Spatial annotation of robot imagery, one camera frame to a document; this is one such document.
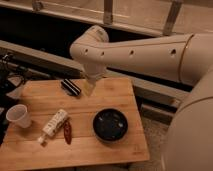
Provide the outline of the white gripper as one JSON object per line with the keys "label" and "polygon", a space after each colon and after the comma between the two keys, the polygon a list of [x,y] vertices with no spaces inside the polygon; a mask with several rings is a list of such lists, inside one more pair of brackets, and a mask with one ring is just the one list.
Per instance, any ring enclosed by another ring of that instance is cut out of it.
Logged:
{"label": "white gripper", "polygon": [[106,73],[106,67],[98,64],[84,64],[84,75],[86,80],[84,82],[84,93],[90,96],[96,86],[96,81],[101,79]]}

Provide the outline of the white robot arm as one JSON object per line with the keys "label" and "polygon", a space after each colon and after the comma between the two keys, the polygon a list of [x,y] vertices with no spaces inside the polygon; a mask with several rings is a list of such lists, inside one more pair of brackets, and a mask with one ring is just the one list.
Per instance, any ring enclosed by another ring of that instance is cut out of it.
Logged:
{"label": "white robot arm", "polygon": [[90,82],[111,67],[191,86],[167,132],[163,171],[213,171],[213,34],[110,42],[95,25],[71,44],[70,54]]}

